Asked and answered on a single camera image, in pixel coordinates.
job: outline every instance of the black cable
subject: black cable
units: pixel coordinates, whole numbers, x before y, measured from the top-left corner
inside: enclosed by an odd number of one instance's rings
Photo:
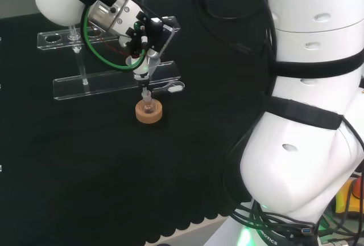
[[[146,10],[149,14],[152,14],[154,17],[161,20],[165,25],[173,27],[173,24],[171,24],[170,21],[163,19],[160,15],[156,14],[154,11],[152,11],[147,6],[145,6],[143,3],[139,2],[138,0],[131,0],[131,1],[133,1],[135,4],[137,4],[140,8]]]
[[[356,137],[356,139],[359,141],[363,151],[364,151],[364,142],[362,140],[362,138],[360,137],[360,135],[358,134],[358,132],[354,129],[354,127],[351,125],[351,123],[344,117],[343,121],[345,123],[345,125],[350,129],[350,131],[354,134],[354,136]],[[355,240],[354,243],[352,244],[352,246],[356,246],[358,244],[358,241],[361,237],[361,233],[362,233],[362,227],[363,227],[363,186],[364,186],[364,166],[362,168],[362,176],[360,179],[360,205],[359,205],[359,227],[358,227],[358,233],[355,236]]]
[[[198,19],[200,20],[201,25],[203,26],[203,28],[209,33],[211,34],[212,37],[214,37],[215,39],[217,39],[219,42],[227,45],[228,47],[232,48],[235,51],[241,52],[243,54],[250,54],[253,52],[253,50],[249,47],[244,46],[243,44],[240,43],[231,43],[230,41],[228,41],[227,39],[219,36],[216,32],[214,32],[211,28],[209,28],[207,26],[207,24],[205,23],[205,21],[203,20],[202,16],[201,16],[201,10],[196,2],[196,0],[192,0],[192,6],[195,8],[196,13],[198,15]]]
[[[267,10],[267,15],[268,15],[268,27],[270,29],[270,34],[271,34],[271,42],[272,42],[272,50],[274,53],[274,56],[277,56],[277,34],[275,32],[275,25],[274,25],[274,20],[273,20],[273,15],[271,12],[271,9],[269,7],[268,1],[267,0],[262,0],[265,6],[265,9]]]
[[[241,20],[247,20],[247,19],[251,19],[253,17],[255,17],[256,15],[258,15],[261,11],[261,9],[257,9],[254,12],[252,12],[251,14],[243,14],[240,15],[238,17],[221,17],[219,15],[216,15],[212,12],[212,10],[210,9],[210,7],[208,6],[208,4],[206,3],[206,0],[197,0],[202,8],[202,10],[204,11],[204,13],[214,19],[217,20],[221,20],[221,21],[227,21],[227,22],[239,22]]]
[[[331,233],[336,233],[338,230],[340,230],[340,229],[343,229],[344,231],[346,231],[346,232],[348,232],[349,234],[348,235],[354,235],[355,233],[354,232],[352,232],[352,231],[350,231],[350,230],[348,230],[347,228],[345,228],[344,226],[343,226],[343,224],[345,223],[345,221],[346,221],[346,218],[348,217],[348,213],[349,213],[349,206],[350,206],[350,199],[351,199],[351,195],[352,195],[352,193],[353,193],[353,189],[354,189],[354,184],[355,184],[355,182],[354,181],[352,181],[351,182],[351,184],[350,184],[350,187],[349,187],[349,191],[348,191],[348,196],[347,196],[347,200],[346,200],[346,206],[345,206],[345,211],[344,211],[344,214],[343,214],[343,216],[342,216],[342,219],[341,219],[341,221],[338,223],[336,220],[334,220],[334,219],[332,219],[329,215],[327,215],[329,218],[330,218],[330,220],[334,223],[334,224],[336,224],[337,225],[337,227],[335,228],[335,229],[331,229],[331,228],[329,228],[328,230],[330,230],[330,232]],[[322,232],[322,235],[321,236],[327,236],[327,235],[330,235],[331,233],[325,233],[325,232]]]

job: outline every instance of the black background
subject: black background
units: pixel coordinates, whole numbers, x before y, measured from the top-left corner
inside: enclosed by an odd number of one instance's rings
[[[251,13],[259,0],[208,0],[221,15]],[[249,199],[238,168],[241,151],[224,151],[257,115],[267,88],[262,53],[265,18],[211,22],[245,56],[213,39],[190,0],[150,0],[182,30],[163,60],[175,60],[183,93],[162,96],[157,125],[135,119],[137,89],[53,100],[52,80],[78,73],[70,48],[41,51],[37,33],[59,27],[42,15],[0,20],[0,244],[139,246],[190,222],[226,215],[221,173]],[[88,73],[104,70],[85,55]]]

